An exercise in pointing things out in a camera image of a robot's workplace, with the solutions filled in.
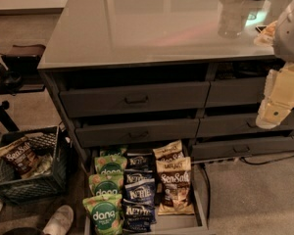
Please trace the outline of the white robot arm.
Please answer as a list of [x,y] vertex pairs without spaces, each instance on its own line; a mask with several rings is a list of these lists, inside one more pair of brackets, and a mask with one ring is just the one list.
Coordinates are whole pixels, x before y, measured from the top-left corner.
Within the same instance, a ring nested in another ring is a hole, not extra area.
[[270,70],[256,125],[262,129],[279,126],[294,109],[294,0],[255,38],[259,46],[271,46],[274,55],[285,62],[280,70]]

